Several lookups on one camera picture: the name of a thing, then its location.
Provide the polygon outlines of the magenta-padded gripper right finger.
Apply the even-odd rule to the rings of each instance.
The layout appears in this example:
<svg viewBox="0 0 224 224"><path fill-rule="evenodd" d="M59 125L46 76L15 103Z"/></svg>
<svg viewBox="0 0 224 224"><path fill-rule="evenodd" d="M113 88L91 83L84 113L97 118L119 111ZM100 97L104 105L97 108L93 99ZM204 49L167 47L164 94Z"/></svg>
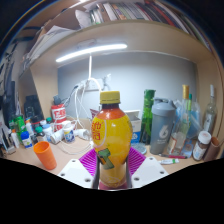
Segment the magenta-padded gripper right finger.
<svg viewBox="0 0 224 224"><path fill-rule="evenodd" d="M128 188L141 188L167 175L168 172L155 157L146 157L135 148L130 148L126 160L126 182Z"/></svg>

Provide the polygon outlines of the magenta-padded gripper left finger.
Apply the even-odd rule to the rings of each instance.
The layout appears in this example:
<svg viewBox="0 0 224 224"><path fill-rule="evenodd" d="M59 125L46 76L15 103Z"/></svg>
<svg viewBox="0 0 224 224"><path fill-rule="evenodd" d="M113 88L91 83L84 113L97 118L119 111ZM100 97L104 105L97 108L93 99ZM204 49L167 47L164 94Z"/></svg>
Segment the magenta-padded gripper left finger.
<svg viewBox="0 0 224 224"><path fill-rule="evenodd" d="M97 189L99 166L97 154L94 149L91 149L81 158L71 159L58 176L83 188Z"/></svg>

